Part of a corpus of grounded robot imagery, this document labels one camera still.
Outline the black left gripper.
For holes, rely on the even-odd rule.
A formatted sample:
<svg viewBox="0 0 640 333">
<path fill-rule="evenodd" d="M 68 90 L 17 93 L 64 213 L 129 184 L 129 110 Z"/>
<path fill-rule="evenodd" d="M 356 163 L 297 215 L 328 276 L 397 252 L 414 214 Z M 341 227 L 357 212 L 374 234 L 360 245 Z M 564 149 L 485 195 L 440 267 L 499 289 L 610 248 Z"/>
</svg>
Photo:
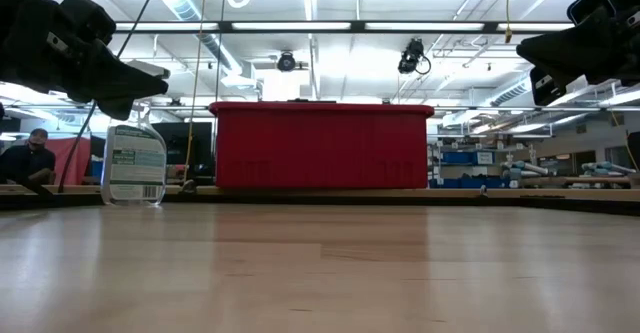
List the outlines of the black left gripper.
<svg viewBox="0 0 640 333">
<path fill-rule="evenodd" d="M 91 0 L 24 0 L 0 24 L 0 81 L 95 100 L 102 113 L 126 121 L 134 99 L 164 94 L 168 84 L 110 51 L 115 29 Z"/>
</svg>

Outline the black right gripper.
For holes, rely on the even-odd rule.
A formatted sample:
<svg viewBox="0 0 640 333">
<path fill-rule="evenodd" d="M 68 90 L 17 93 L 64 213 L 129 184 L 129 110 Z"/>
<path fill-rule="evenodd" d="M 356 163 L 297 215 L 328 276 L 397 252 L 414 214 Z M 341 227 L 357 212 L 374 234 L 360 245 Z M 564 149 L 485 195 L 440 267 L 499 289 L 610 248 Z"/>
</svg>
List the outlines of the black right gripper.
<svg viewBox="0 0 640 333">
<path fill-rule="evenodd" d="M 640 0 L 575 0 L 566 13 L 574 27 L 516 47 L 534 65 L 529 78 L 536 106 L 564 96 L 566 86 L 582 75 L 591 84 L 640 83 Z"/>
</svg>

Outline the red plastic laundry basket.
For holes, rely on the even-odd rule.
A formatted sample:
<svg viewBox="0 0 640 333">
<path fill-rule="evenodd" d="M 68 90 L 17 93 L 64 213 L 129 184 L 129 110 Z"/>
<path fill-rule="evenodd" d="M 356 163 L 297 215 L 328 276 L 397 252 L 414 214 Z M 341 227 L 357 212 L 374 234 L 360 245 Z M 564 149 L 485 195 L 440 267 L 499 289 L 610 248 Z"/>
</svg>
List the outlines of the red plastic laundry basket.
<svg viewBox="0 0 640 333">
<path fill-rule="evenodd" d="M 225 189 L 414 189 L 427 185 L 427 105 L 216 102 Z"/>
</svg>

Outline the clear spray bottle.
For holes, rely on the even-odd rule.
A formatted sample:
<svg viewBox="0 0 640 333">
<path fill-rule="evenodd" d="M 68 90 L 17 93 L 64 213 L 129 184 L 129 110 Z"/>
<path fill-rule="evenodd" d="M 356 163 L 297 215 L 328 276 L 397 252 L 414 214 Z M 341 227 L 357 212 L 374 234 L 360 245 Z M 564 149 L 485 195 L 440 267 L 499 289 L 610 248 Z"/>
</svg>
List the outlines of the clear spray bottle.
<svg viewBox="0 0 640 333">
<path fill-rule="evenodd" d="M 108 205 L 157 206 L 166 191 L 167 147 L 150 122 L 150 108 L 133 105 L 106 134 L 101 197 Z"/>
</svg>

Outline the dark background monitor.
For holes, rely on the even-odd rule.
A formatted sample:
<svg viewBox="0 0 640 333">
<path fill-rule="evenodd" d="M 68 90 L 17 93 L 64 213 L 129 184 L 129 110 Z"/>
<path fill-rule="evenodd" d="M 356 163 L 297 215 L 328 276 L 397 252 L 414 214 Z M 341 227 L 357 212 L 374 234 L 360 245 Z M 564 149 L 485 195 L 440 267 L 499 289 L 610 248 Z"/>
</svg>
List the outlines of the dark background monitor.
<svg viewBox="0 0 640 333">
<path fill-rule="evenodd" d="M 213 124 L 211 122 L 155 123 L 152 127 L 165 141 L 168 165 L 187 164 L 190 176 L 213 175 Z"/>
</svg>

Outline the person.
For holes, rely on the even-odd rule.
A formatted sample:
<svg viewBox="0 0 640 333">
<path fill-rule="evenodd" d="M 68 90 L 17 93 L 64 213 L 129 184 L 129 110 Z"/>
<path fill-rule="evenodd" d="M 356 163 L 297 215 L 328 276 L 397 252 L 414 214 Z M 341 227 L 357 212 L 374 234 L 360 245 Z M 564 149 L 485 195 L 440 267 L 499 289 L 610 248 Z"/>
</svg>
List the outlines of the person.
<svg viewBox="0 0 640 333">
<path fill-rule="evenodd" d="M 14 145 L 0 155 L 0 185 L 19 184 L 41 195 L 51 196 L 44 188 L 55 180 L 55 154 L 45 145 L 48 132 L 34 129 L 23 145 Z"/>
</svg>

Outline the blue storage bin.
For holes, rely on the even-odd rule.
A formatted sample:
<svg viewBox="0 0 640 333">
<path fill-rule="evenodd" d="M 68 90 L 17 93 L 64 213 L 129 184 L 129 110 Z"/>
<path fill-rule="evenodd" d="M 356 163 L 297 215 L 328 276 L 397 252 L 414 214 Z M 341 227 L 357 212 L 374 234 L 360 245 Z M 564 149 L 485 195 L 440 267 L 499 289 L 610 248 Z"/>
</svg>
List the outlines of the blue storage bin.
<svg viewBox="0 0 640 333">
<path fill-rule="evenodd" d="M 488 166 L 496 163 L 495 153 L 491 151 L 443 152 L 440 162 L 443 165 Z"/>
</svg>

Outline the black ceiling rail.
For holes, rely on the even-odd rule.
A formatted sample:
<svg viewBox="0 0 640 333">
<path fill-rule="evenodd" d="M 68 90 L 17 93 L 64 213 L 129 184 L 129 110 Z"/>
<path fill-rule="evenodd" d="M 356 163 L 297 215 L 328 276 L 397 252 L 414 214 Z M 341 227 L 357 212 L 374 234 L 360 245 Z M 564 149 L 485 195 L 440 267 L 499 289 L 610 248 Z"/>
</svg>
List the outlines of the black ceiling rail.
<svg viewBox="0 0 640 333">
<path fill-rule="evenodd" d="M 501 34 L 507 28 L 515 34 L 543 34 L 573 27 L 570 22 L 499 21 L 148 21 L 116 23 L 116 33 L 125 34 Z"/>
</svg>

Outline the black aluminium table frame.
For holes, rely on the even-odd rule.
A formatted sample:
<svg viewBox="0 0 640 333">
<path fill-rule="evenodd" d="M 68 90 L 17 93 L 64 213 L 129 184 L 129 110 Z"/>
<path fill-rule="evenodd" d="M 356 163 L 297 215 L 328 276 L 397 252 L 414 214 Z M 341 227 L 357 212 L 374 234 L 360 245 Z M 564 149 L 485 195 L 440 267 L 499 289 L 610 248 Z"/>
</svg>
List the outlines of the black aluminium table frame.
<svg viewBox="0 0 640 333">
<path fill-rule="evenodd" d="M 349 197 L 349 196 L 205 196 L 175 194 L 166 196 L 165 203 L 184 204 L 284 204 L 284 205 L 355 205 L 355 206 L 425 206 L 425 207 L 522 207 L 548 210 L 589 212 L 640 218 L 640 202 L 570 199 L 560 196 L 524 196 L 490 198 L 475 195 L 470 198 L 445 197 Z M 99 206 L 97 194 L 70 194 L 55 198 L 37 195 L 0 195 L 0 212 Z"/>
</svg>

